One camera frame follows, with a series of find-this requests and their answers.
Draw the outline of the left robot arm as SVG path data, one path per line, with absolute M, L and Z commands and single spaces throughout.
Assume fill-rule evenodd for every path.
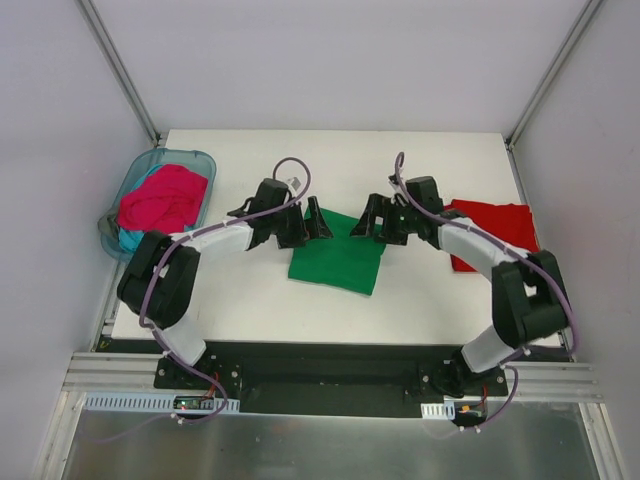
M 146 233 L 119 281 L 117 298 L 178 362 L 179 380 L 199 389 L 209 382 L 212 369 L 202 358 L 206 343 L 189 313 L 201 260 L 246 252 L 270 238 L 280 249 L 293 249 L 332 237 L 316 197 L 308 198 L 304 213 L 290 185 L 267 178 L 216 225 L 176 235 Z

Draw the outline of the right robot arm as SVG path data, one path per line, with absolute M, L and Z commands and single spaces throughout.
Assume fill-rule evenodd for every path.
M 434 390 L 454 398 L 473 394 L 489 372 L 529 344 L 569 327 L 570 305 L 553 254 L 515 247 L 445 209 L 430 176 L 403 181 L 392 175 L 389 181 L 394 195 L 370 195 L 351 236 L 404 246 L 415 234 L 460 258 L 491 284 L 490 326 L 433 371 Z

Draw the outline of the green t shirt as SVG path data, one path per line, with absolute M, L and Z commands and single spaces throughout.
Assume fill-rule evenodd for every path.
M 292 255 L 288 278 L 371 296 L 386 245 L 351 237 L 357 219 L 322 209 L 333 237 L 311 240 Z

